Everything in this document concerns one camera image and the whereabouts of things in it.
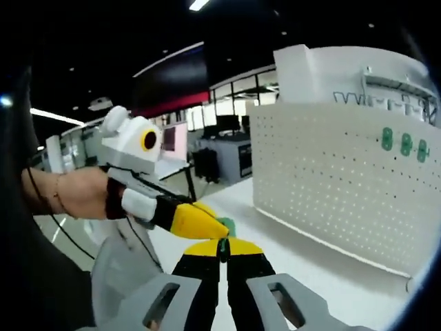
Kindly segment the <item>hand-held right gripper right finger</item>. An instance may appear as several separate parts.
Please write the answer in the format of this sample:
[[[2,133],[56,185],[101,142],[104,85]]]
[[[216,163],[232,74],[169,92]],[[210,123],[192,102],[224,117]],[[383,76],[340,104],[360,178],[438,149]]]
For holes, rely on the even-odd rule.
[[[237,330],[368,329],[333,317],[325,299],[275,272],[257,245],[231,237],[227,254],[227,298]]]

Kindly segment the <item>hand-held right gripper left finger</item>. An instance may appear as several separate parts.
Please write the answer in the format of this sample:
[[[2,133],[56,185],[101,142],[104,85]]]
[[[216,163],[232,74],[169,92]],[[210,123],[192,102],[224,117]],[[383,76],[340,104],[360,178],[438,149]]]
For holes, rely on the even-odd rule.
[[[100,330],[211,330],[218,305],[218,243],[186,249],[172,273],[107,240],[99,252]]]

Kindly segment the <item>person's left hand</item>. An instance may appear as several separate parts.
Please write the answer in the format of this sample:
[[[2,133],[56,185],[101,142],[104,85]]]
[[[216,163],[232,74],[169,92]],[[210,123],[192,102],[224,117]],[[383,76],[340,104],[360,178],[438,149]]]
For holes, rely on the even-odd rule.
[[[124,189],[99,167],[62,174],[57,181],[60,206],[79,219],[122,219],[126,215],[121,205]]]

